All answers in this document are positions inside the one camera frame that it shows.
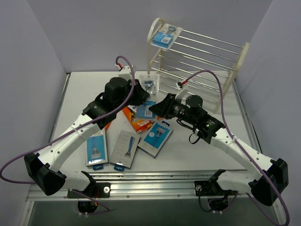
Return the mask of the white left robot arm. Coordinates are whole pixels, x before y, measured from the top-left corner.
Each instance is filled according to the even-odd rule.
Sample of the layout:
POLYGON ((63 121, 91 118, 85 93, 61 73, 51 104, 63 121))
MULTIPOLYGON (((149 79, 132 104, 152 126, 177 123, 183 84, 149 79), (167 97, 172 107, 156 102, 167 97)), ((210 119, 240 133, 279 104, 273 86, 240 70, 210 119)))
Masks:
POLYGON ((104 92, 90 102, 65 131, 64 138, 24 157, 31 179, 47 196, 60 189, 77 190, 83 197, 97 194, 96 181, 87 172, 61 172, 61 166, 88 138, 113 121, 119 111, 128 105, 142 105, 149 96, 138 80, 111 78, 104 92))

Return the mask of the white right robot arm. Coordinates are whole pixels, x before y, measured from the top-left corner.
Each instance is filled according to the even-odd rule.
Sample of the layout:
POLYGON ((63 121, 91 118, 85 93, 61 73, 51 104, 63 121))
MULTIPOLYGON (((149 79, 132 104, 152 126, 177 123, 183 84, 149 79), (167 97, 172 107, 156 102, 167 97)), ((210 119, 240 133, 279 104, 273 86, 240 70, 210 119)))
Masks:
POLYGON ((184 121, 198 137, 238 162, 245 172, 229 172, 220 169, 208 180, 212 195, 227 191, 252 194, 261 204, 271 206, 288 186, 288 166, 282 160, 273 160, 256 151, 234 135, 230 135, 224 123, 211 116, 202 107, 203 99, 190 95, 182 104, 174 94, 168 94, 163 101, 149 107, 157 116, 165 119, 177 118, 184 121))

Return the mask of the cream metal-rod shelf rack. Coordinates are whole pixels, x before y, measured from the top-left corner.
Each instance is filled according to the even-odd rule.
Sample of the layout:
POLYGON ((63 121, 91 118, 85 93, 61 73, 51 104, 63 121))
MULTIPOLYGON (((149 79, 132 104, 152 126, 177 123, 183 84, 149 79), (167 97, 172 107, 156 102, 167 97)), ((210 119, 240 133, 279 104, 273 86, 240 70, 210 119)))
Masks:
POLYGON ((219 40, 197 32, 183 29, 170 49, 162 49, 151 44, 151 40, 167 24, 157 17, 151 24, 147 36, 147 73, 160 75, 163 93, 176 92, 176 82, 193 73, 203 73, 191 78, 186 85, 189 95, 200 95, 206 110, 216 113, 221 99, 230 90, 249 49, 243 45, 219 40))

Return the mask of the orange Gillette Fusion5 box middle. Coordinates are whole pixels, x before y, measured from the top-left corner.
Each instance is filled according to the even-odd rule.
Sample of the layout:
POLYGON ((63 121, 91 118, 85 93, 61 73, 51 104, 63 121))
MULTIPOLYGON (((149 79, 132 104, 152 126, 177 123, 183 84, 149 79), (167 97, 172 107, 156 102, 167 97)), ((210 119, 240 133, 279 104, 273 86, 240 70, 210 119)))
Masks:
POLYGON ((123 114, 129 121, 130 125, 134 129, 134 131, 138 134, 141 134, 147 130, 149 130, 155 121, 148 119, 138 119, 135 111, 133 111, 129 107, 125 107, 122 110, 123 114))

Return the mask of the blue Harry's razor box right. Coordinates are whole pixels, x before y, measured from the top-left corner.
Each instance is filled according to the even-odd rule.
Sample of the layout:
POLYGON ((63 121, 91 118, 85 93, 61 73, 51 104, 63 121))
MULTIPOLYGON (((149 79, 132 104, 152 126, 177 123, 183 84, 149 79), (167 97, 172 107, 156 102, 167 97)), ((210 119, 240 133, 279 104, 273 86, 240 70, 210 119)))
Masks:
POLYGON ((137 147, 155 159, 172 132, 173 129, 168 122, 156 121, 139 141, 137 147))

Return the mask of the grey Harry's box blue razor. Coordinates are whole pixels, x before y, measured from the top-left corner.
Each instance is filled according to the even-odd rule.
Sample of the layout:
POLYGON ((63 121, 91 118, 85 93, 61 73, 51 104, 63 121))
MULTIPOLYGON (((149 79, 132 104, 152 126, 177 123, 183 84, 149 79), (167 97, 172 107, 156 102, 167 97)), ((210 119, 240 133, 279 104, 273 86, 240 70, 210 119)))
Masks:
POLYGON ((114 170, 123 172, 131 169, 141 136, 137 133, 122 130, 117 138, 109 163, 114 170))

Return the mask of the blue Harry's razor box left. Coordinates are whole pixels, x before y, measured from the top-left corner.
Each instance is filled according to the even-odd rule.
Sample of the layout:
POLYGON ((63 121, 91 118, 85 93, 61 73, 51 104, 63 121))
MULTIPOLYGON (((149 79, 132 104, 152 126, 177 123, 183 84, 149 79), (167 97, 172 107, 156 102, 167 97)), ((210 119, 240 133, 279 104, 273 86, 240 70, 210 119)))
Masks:
POLYGON ((93 170, 102 170, 109 162, 105 130, 93 134, 86 140, 85 159, 85 165, 93 170))

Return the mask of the aluminium mounting rail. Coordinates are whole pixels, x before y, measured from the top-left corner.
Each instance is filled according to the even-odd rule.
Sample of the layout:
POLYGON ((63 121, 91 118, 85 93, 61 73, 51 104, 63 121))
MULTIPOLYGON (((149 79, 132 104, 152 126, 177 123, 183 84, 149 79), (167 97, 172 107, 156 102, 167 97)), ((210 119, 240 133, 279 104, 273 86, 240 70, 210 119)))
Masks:
POLYGON ((98 182, 111 184, 109 198, 101 200, 168 200, 194 199, 194 182, 206 180, 214 170, 159 172, 91 172, 98 182))

